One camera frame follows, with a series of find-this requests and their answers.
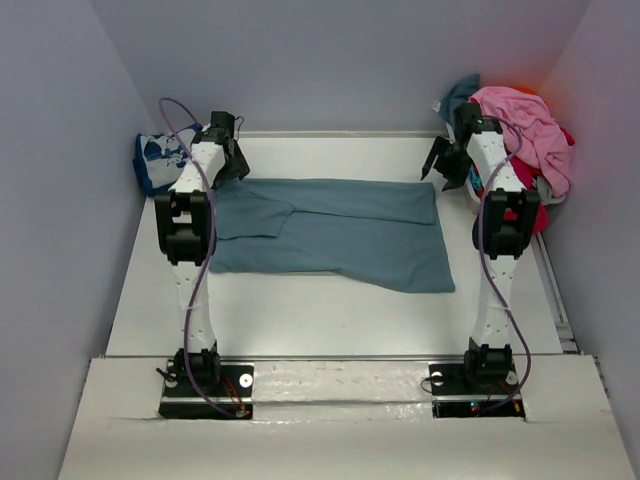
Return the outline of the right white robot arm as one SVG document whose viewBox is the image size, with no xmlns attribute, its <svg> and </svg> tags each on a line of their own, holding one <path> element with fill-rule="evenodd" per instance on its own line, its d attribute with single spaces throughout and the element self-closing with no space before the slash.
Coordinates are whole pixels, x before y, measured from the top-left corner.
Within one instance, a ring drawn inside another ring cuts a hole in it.
<svg viewBox="0 0 640 480">
<path fill-rule="evenodd" d="M 431 366 L 427 380 L 436 396 L 496 394 L 515 371 L 511 339 L 523 336 L 509 306 L 518 261 L 530 245 L 540 206 L 511 163 L 523 142 L 504 144 L 507 121 L 486 115 L 474 102 L 454 110 L 453 137 L 437 137 L 421 173 L 436 170 L 448 190 L 462 187 L 475 170 L 483 192 L 472 229 L 481 265 L 476 323 L 460 362 Z"/>
</svg>

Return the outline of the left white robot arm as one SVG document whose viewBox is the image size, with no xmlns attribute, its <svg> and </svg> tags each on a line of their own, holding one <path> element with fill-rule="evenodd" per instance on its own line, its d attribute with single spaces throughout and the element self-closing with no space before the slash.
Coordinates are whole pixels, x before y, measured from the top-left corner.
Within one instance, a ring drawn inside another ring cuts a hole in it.
<svg viewBox="0 0 640 480">
<path fill-rule="evenodd" d="M 172 267 L 184 315 L 182 345 L 165 374 L 174 388 L 204 399 L 221 383 L 207 286 L 217 242 L 214 189 L 249 173 L 235 133 L 236 117 L 226 111 L 213 111 L 209 123 L 198 127 L 189 141 L 175 132 L 186 164 L 168 190 L 154 199 L 159 247 Z"/>
</svg>

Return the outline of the grey-blue t shirt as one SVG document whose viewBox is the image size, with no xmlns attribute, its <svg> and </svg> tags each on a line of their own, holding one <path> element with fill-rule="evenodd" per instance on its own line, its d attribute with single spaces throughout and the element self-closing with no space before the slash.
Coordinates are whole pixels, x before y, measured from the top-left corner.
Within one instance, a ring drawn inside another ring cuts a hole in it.
<svg viewBox="0 0 640 480">
<path fill-rule="evenodd" d="M 452 293 L 430 183 L 251 179 L 217 192 L 215 273 L 332 273 L 401 293 Z"/>
</svg>

